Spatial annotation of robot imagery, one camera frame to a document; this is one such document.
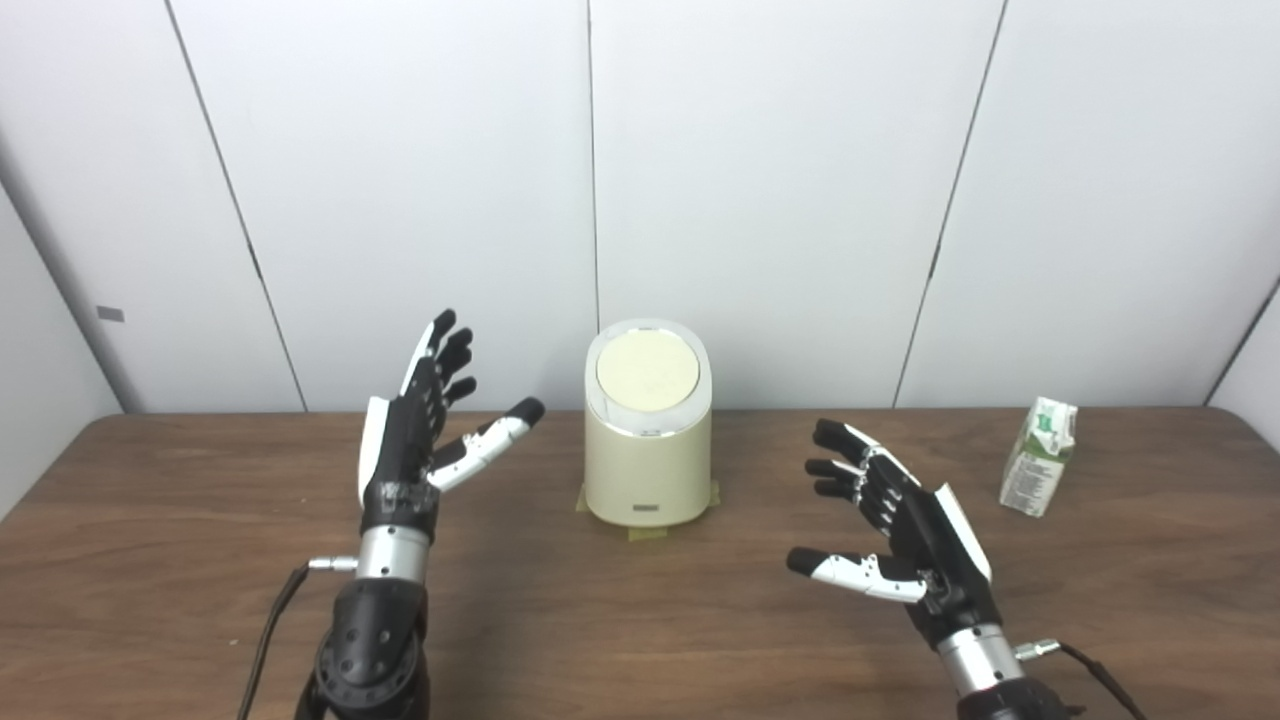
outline cable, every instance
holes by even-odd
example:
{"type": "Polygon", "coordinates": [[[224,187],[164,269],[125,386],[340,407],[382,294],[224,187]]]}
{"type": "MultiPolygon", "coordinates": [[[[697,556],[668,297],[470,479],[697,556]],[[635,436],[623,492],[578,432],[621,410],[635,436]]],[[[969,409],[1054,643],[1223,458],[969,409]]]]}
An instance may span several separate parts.
{"type": "Polygon", "coordinates": [[[1116,698],[1116,702],[1123,705],[1124,708],[1134,716],[1134,720],[1147,720],[1147,716],[1138,710],[1138,705],[1132,697],[1129,697],[1129,693],[1120,687],[1120,683],[1111,676],[1111,673],[1107,673],[1107,669],[1101,662],[1066,643],[1059,643],[1059,650],[1080,661],[1080,665],[1084,665],[1089,674],[1093,675],[1097,682],[1102,683],[1102,687],[1111,692],[1111,694],[1116,698]]]}
{"type": "Polygon", "coordinates": [[[253,665],[248,670],[248,684],[244,687],[244,700],[241,701],[241,710],[236,714],[236,720],[248,720],[248,710],[253,706],[253,696],[257,693],[257,682],[262,678],[262,665],[266,664],[266,647],[271,644],[271,633],[275,623],[280,619],[284,609],[293,600],[293,593],[302,587],[302,580],[307,579],[308,564],[296,568],[289,573],[289,579],[280,588],[280,594],[271,603],[271,611],[266,615],[266,625],[262,628],[262,637],[257,641],[257,655],[253,656],[253,665]]]}

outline robotic hand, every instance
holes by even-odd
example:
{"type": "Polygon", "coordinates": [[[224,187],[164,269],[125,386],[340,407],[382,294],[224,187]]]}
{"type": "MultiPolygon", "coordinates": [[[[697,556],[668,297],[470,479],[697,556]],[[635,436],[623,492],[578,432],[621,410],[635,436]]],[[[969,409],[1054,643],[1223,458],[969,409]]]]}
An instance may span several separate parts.
{"type": "Polygon", "coordinates": [[[797,547],[787,568],[801,575],[906,605],[915,629],[942,659],[961,720],[1064,720],[1066,707],[1023,673],[991,594],[991,564],[950,486],[925,491],[878,442],[832,420],[813,441],[845,461],[809,460],[814,492],[842,497],[888,538],[891,555],[829,553],[797,547]]]}
{"type": "MultiPolygon", "coordinates": [[[[394,400],[369,400],[357,470],[364,512],[356,579],[334,601],[333,626],[298,701],[298,720],[319,720],[326,711],[339,720],[422,720],[430,711],[424,582],[440,493],[484,469],[544,413],[529,397],[435,447],[448,409],[476,388],[474,378],[453,382],[471,361],[471,331],[451,336],[456,322],[445,310],[428,325],[394,400]]],[[[312,568],[352,569],[348,564],[317,559],[312,568]]]]}

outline robotic finger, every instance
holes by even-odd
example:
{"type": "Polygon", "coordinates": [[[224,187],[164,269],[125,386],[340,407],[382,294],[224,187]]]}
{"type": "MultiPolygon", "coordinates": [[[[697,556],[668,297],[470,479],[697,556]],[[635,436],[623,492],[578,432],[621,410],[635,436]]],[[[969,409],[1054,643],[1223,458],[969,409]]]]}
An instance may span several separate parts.
{"type": "Polygon", "coordinates": [[[462,378],[461,380],[449,386],[449,389],[444,391],[444,405],[452,407],[454,402],[462,400],[463,397],[471,395],[476,391],[475,378],[462,378]]]}
{"type": "Polygon", "coordinates": [[[471,328],[462,328],[449,336],[449,341],[444,343],[444,350],[440,351],[435,361],[442,383],[448,384],[454,373],[471,363],[472,337],[471,328]]]}
{"type": "Polygon", "coordinates": [[[867,452],[879,447],[874,438],[859,432],[851,425],[835,420],[818,420],[813,430],[813,442],[818,447],[838,452],[854,465],[861,465],[867,452]]]}
{"type": "MultiPolygon", "coordinates": [[[[413,372],[417,369],[419,360],[424,357],[434,359],[436,352],[440,350],[440,341],[444,340],[444,336],[447,336],[457,323],[457,314],[453,310],[445,310],[431,320],[431,324],[426,325],[426,329],[422,331],[422,338],[417,341],[417,347],[413,348],[413,355],[410,357],[408,370],[404,372],[404,382],[401,383],[401,395],[408,392],[410,380],[413,379],[413,372]]],[[[465,332],[467,334],[471,333],[468,329],[465,329],[465,332]]],[[[453,372],[457,372],[460,368],[461,365],[454,368],[453,372]]]]}
{"type": "Polygon", "coordinates": [[[813,492],[823,497],[844,497],[850,502],[856,502],[858,492],[867,482],[860,468],[838,460],[808,460],[804,470],[818,478],[813,482],[813,492]]]}
{"type": "Polygon", "coordinates": [[[796,547],[787,553],[787,568],[814,580],[897,602],[919,602],[928,592],[911,562],[893,556],[796,547]]]}
{"type": "Polygon", "coordinates": [[[440,492],[449,491],[506,452],[545,413],[547,409],[538,398],[526,397],[500,418],[480,425],[475,432],[453,442],[442,445],[431,459],[433,469],[428,471],[426,482],[440,492]]]}

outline panel seam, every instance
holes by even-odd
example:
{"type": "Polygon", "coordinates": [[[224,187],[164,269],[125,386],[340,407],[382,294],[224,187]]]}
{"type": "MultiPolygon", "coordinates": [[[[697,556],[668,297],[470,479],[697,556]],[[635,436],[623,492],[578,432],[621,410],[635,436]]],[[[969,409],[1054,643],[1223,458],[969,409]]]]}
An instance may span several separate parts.
{"type": "Polygon", "coordinates": [[[911,350],[915,348],[915,334],[920,329],[920,316],[924,315],[924,302],[929,296],[929,286],[933,284],[933,273],[938,268],[938,258],[942,255],[942,238],[947,232],[947,220],[951,219],[951,206],[955,204],[956,188],[960,187],[960,176],[964,173],[964,161],[969,156],[969,141],[973,140],[973,128],[978,122],[978,110],[982,108],[982,97],[987,91],[987,77],[991,74],[991,63],[996,56],[996,45],[1000,42],[1000,31],[1005,26],[1005,12],[1009,9],[1009,0],[1000,4],[1000,17],[996,19],[996,31],[991,36],[991,49],[987,51],[987,64],[982,69],[982,81],[978,83],[978,95],[974,97],[973,111],[969,114],[969,127],[964,133],[964,143],[960,146],[960,159],[956,161],[956,172],[951,178],[951,192],[947,195],[947,204],[942,211],[942,224],[938,227],[938,240],[933,245],[933,259],[929,260],[929,273],[924,278],[924,287],[920,290],[920,304],[915,307],[915,322],[911,323],[911,337],[906,342],[906,352],[902,355],[902,369],[897,375],[897,388],[893,389],[893,407],[897,407],[902,395],[902,383],[906,379],[906,369],[911,361],[911,350]]]}
{"type": "Polygon", "coordinates": [[[227,192],[232,199],[232,208],[236,209],[236,219],[239,222],[241,233],[244,237],[244,247],[248,250],[248,259],[253,263],[253,272],[257,274],[257,282],[262,286],[262,296],[266,299],[266,309],[271,314],[271,324],[275,325],[275,336],[280,341],[280,350],[284,351],[284,361],[289,366],[289,377],[293,378],[293,388],[298,393],[298,401],[302,402],[302,411],[307,413],[307,398],[302,392],[302,383],[298,382],[297,368],[293,366],[293,355],[289,354],[289,345],[284,341],[284,331],[280,328],[280,318],[275,313],[275,302],[271,301],[271,291],[266,287],[266,278],[262,277],[262,266],[257,261],[257,252],[253,250],[253,240],[248,233],[248,225],[244,223],[244,213],[241,210],[239,197],[236,195],[236,186],[232,184],[230,172],[227,169],[227,159],[223,156],[223,146],[218,142],[218,133],[214,132],[214,122],[209,115],[209,106],[205,104],[205,94],[200,88],[200,81],[196,79],[196,68],[191,64],[191,54],[187,53],[187,41],[182,37],[182,28],[178,27],[178,15],[173,10],[173,1],[164,0],[165,12],[169,13],[169,24],[173,26],[173,35],[178,40],[178,49],[182,51],[182,61],[187,67],[187,77],[191,78],[191,87],[196,91],[196,101],[200,104],[200,114],[205,118],[205,128],[209,129],[209,138],[214,143],[214,154],[218,156],[218,167],[223,173],[223,182],[227,184],[227,192]]]}
{"type": "Polygon", "coordinates": [[[1222,366],[1222,372],[1219,373],[1217,379],[1213,380],[1213,387],[1211,387],[1208,389],[1208,395],[1204,396],[1203,407],[1208,407],[1208,404],[1213,401],[1213,396],[1217,395],[1217,389],[1222,386],[1222,380],[1225,380],[1226,375],[1230,374],[1236,359],[1240,357],[1240,352],[1244,351],[1244,346],[1249,343],[1249,338],[1253,337],[1253,331],[1256,331],[1258,323],[1262,322],[1262,316],[1267,314],[1267,307],[1271,306],[1271,301],[1275,300],[1276,293],[1280,293],[1280,278],[1276,278],[1275,284],[1271,286],[1271,292],[1262,299],[1262,305],[1258,307],[1258,311],[1253,314],[1253,320],[1249,322],[1249,327],[1244,329],[1244,336],[1240,337],[1240,342],[1236,343],[1235,350],[1231,351],[1231,356],[1228,357],[1226,365],[1222,366]]]}
{"type": "Polygon", "coordinates": [[[586,4],[586,108],[591,131],[591,264],[595,275],[595,332],[600,332],[600,219],[595,192],[595,53],[591,46],[591,0],[586,4]]]}

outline wooden table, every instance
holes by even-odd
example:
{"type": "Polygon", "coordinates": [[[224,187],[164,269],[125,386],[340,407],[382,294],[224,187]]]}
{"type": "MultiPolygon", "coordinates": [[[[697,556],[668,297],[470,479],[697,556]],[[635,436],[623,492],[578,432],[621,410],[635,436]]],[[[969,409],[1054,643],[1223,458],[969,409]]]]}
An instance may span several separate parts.
{"type": "MultiPolygon", "coordinates": [[[[809,489],[840,418],[950,480],[995,565],[1006,633],[1103,660],[1152,719],[1280,705],[1280,456],[1208,409],[1084,410],[1048,516],[996,502],[1020,410],[719,413],[723,503],[660,541],[575,512],[581,416],[552,413],[449,493],[429,571],[436,720],[945,719],[901,607],[788,573],[794,544],[876,551],[809,489]]],[[[460,415],[465,429],[479,416],[460,415]]],[[[118,416],[0,524],[0,716],[234,715],[289,569],[357,546],[358,415],[118,416]]],[[[255,719],[292,717],[343,577],[312,574],[255,719]]],[[[1123,711],[1066,657],[1032,673],[1087,717],[1123,711]]]]}

